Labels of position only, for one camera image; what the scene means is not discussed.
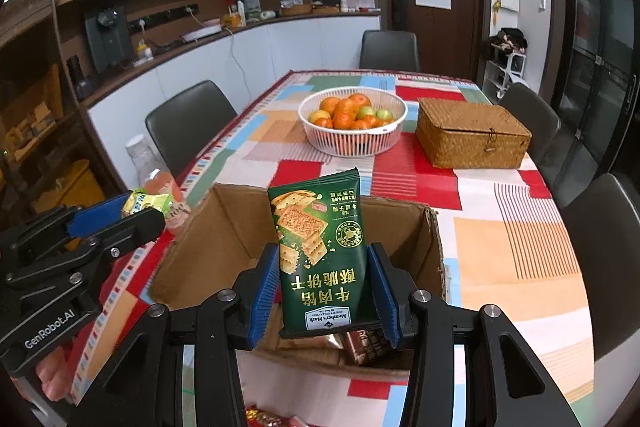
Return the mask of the person's left hand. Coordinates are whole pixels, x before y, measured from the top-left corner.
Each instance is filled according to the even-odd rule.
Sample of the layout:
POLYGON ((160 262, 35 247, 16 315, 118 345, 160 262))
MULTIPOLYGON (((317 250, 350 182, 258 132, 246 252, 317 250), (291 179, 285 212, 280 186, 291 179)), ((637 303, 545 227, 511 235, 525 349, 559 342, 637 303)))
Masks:
POLYGON ((61 401, 70 393, 73 378, 62 347, 57 347, 36 365, 36 375, 43 394, 50 401, 61 401))

